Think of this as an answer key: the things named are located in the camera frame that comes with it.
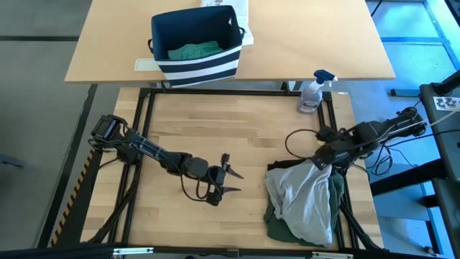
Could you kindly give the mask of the silver frame bracket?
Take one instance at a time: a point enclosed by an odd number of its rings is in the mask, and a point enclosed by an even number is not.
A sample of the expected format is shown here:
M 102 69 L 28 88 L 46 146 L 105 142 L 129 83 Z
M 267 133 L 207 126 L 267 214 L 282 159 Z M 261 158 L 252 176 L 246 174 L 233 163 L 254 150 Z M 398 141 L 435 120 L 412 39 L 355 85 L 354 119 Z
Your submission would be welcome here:
M 312 252 L 312 259 L 354 259 L 352 254 L 346 253 L 327 253 L 327 252 Z
M 153 247 L 125 247 L 114 248 L 112 255 L 138 255 L 151 254 L 155 251 Z

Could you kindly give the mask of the white rectangular desk plate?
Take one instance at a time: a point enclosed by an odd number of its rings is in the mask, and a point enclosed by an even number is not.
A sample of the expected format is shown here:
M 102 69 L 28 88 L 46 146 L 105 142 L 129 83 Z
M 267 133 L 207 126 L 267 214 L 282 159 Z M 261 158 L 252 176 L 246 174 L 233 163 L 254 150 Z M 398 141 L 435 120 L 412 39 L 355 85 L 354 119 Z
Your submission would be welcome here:
M 160 71 L 160 67 L 153 58 L 139 58 L 134 64 L 136 72 Z

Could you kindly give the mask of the light green garment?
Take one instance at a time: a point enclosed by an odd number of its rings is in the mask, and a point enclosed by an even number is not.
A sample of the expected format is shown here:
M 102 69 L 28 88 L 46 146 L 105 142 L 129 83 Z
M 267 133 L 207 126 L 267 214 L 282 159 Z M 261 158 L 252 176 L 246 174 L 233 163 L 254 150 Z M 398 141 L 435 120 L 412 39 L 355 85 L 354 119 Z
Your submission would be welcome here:
M 203 58 L 223 52 L 217 41 L 204 42 L 201 44 L 187 44 L 176 50 L 168 50 L 170 60 L 190 60 Z

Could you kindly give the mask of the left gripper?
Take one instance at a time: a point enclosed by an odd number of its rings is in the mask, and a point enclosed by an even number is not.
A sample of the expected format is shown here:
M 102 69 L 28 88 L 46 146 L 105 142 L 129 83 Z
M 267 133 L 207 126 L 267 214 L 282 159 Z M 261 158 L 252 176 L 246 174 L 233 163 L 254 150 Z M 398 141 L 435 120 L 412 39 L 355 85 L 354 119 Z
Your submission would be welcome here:
M 210 183 L 212 183 L 221 194 L 225 194 L 232 191 L 241 191 L 240 188 L 226 187 L 224 186 L 224 179 L 226 174 L 229 173 L 232 176 L 243 179 L 244 177 L 234 171 L 229 165 L 230 154 L 224 153 L 221 156 L 220 165 L 212 165 L 208 169 Z

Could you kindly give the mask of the black equipment cart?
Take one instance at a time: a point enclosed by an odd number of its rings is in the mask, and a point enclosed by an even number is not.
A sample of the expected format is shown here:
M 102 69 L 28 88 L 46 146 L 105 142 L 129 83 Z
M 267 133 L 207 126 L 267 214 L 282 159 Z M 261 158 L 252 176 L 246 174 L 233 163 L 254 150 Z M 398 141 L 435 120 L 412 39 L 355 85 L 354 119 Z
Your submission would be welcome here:
M 460 259 L 460 109 L 439 111 L 433 102 L 434 96 L 460 97 L 460 70 L 440 83 L 423 84 L 420 92 L 443 173 L 434 178 L 433 187 L 454 259 Z

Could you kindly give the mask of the black metal table frame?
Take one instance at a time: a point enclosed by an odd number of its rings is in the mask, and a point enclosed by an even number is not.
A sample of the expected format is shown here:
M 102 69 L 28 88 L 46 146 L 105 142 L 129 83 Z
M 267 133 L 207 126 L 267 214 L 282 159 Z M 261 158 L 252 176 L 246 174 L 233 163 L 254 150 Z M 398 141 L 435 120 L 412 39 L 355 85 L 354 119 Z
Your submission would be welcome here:
M 203 89 L 154 90 L 145 101 L 134 89 L 119 93 L 115 114 L 139 117 L 139 128 L 161 147 L 206 159 L 215 165 L 223 153 L 243 179 L 228 176 L 227 186 L 240 188 L 218 206 L 191 201 L 205 186 L 171 176 L 158 162 L 145 158 L 139 168 L 124 169 L 114 155 L 100 155 L 104 166 L 93 182 L 80 241 L 91 239 L 114 210 L 119 191 L 133 179 L 139 187 L 122 214 L 114 238 L 156 253 L 221 254 L 225 256 L 309 257 L 312 249 L 267 236 L 263 215 L 267 164 L 312 154 L 314 133 L 321 124 L 351 127 L 355 123 L 349 95 L 331 94 L 320 114 L 299 114 L 298 94 L 284 91 Z

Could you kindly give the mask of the clear spray bottle blue trigger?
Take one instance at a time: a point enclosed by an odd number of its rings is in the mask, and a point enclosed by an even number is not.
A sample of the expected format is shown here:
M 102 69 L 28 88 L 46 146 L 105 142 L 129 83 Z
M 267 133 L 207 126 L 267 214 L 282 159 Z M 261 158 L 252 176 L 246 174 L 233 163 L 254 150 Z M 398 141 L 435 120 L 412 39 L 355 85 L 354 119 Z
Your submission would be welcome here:
M 313 75 L 315 77 L 314 81 L 305 87 L 300 95 L 297 111 L 301 114 L 314 113 L 323 100 L 321 88 L 325 85 L 331 87 L 334 81 L 338 81 L 334 74 L 326 70 L 316 70 Z

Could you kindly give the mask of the white label with black marks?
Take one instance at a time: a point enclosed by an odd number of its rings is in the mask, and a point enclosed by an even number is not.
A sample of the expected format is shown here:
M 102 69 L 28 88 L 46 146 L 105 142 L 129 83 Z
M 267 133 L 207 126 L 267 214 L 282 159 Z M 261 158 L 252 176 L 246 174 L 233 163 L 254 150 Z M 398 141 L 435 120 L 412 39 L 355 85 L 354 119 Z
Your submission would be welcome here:
M 460 97 L 434 96 L 435 108 L 439 111 L 455 111 L 460 109 Z

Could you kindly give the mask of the grey floor object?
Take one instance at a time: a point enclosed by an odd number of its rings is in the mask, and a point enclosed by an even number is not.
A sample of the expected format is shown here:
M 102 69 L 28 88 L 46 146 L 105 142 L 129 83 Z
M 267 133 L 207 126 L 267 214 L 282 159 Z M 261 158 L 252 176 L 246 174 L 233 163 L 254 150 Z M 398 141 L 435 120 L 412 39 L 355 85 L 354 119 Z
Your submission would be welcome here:
M 26 166 L 26 163 L 24 161 L 16 159 L 9 155 L 1 154 L 1 153 L 0 153 L 0 164 L 12 165 L 17 168 L 24 168 Z

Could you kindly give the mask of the grey brown garment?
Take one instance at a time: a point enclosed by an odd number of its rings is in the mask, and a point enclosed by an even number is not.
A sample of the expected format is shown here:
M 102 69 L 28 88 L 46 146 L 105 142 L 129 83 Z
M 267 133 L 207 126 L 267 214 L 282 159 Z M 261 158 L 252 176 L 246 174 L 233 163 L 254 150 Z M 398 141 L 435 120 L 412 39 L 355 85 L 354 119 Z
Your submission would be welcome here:
M 268 205 L 264 214 L 267 236 L 304 246 L 333 243 L 329 177 L 331 166 L 311 161 L 276 161 L 267 166 L 264 184 Z

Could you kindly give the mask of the white cardboard box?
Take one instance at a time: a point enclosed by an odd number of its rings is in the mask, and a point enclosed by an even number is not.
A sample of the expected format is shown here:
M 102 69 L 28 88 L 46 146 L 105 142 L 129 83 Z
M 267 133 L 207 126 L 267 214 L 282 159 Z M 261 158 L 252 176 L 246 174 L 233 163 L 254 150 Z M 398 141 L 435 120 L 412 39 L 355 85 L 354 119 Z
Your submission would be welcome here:
M 201 7 L 229 5 L 234 8 L 239 26 L 245 31 L 243 45 L 253 45 L 254 37 L 249 28 L 249 0 L 201 0 Z

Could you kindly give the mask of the dark green garment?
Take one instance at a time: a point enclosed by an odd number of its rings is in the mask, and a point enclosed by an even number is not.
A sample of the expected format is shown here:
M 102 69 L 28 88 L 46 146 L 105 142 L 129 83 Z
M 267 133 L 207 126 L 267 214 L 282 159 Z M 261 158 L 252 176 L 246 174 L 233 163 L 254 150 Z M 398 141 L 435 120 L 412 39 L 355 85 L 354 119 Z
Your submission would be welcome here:
M 264 214 L 267 236 L 302 246 L 330 247 L 344 194 L 343 177 L 335 173 L 326 183 L 318 183 L 316 189 L 303 186 L 300 192 L 294 194 L 291 187 L 287 189 L 290 212 L 282 212 L 279 204 L 268 202 Z

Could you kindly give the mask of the navy white striped fabric bin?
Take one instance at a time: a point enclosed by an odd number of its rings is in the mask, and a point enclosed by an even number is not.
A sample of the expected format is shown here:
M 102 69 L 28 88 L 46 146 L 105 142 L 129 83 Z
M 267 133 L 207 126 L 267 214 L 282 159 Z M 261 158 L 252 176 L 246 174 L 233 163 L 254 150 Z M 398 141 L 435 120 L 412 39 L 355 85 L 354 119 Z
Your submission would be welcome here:
M 232 6 L 206 6 L 156 14 L 147 45 L 172 87 L 232 78 L 236 75 L 245 30 Z M 173 60 L 168 54 L 187 44 L 216 42 L 222 49 L 200 58 Z

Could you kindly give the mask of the light wooden desk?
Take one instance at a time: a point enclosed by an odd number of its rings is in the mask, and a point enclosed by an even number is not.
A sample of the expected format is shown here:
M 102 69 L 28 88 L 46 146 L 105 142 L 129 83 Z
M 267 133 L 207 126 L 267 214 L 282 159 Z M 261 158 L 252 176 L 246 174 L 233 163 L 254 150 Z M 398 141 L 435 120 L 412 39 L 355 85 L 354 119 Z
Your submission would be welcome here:
M 93 0 L 65 81 L 161 81 L 159 71 L 134 68 L 151 57 L 151 18 L 200 2 Z M 342 81 L 395 77 L 365 0 L 249 0 L 249 28 L 254 43 L 241 51 L 240 81 L 307 81 L 318 69 Z

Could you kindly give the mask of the yellow black hazard tape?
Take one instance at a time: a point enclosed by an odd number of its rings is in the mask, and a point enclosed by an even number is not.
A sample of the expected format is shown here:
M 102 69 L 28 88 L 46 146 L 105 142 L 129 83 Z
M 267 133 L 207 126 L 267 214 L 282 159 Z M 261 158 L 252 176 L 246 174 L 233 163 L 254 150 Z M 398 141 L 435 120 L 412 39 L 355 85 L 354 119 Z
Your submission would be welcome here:
M 88 154 L 79 176 L 72 185 L 73 189 L 54 228 L 49 247 L 71 246 L 81 242 L 100 158 L 100 154 L 94 154 L 93 150 Z

